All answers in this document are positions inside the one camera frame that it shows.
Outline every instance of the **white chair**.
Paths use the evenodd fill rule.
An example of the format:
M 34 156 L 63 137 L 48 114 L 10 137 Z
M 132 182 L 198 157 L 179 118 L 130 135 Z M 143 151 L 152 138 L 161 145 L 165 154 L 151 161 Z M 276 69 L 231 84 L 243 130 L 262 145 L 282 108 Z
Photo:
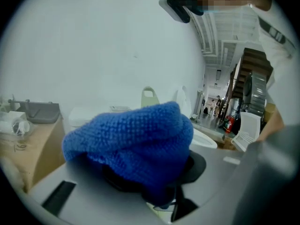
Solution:
M 240 130 L 231 140 L 231 143 L 240 151 L 245 152 L 247 146 L 253 143 L 259 136 L 261 117 L 248 113 L 240 113 Z

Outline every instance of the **fire extinguisher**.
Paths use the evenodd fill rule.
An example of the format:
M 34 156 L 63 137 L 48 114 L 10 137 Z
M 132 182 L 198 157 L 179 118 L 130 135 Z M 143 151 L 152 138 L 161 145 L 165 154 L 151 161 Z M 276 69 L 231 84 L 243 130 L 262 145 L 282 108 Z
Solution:
M 228 122 L 226 123 L 225 125 L 225 132 L 226 133 L 230 133 L 231 132 L 231 129 L 233 127 L 233 124 L 234 124 L 234 117 L 233 116 L 230 116 L 228 118 Z

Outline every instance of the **blue microfiber cloth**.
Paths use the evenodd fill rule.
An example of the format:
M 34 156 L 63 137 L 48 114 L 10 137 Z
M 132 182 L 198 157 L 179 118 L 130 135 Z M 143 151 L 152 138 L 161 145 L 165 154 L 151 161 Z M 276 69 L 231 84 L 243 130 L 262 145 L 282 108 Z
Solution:
M 85 153 L 124 179 L 141 183 L 153 204 L 160 204 L 166 185 L 183 171 L 192 138 L 191 121 L 177 103 L 168 102 L 100 114 L 67 134 L 62 149 L 67 161 Z

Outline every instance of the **staircase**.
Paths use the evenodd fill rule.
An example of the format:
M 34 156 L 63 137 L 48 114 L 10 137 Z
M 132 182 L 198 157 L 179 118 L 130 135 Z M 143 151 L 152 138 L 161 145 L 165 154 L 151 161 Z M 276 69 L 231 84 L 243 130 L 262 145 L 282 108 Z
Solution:
M 266 75 L 268 81 L 273 71 L 273 67 L 270 65 L 264 52 L 245 48 L 240 61 L 240 70 L 233 88 L 232 98 L 243 99 L 245 80 L 251 71 Z

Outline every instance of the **plastic bag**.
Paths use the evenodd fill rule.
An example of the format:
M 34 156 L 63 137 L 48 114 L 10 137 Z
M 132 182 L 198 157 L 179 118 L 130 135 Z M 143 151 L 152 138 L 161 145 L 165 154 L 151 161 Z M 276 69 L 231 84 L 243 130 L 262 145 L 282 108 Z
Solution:
M 34 130 L 34 124 L 27 121 L 22 112 L 0 112 L 0 138 L 19 141 L 28 137 Z

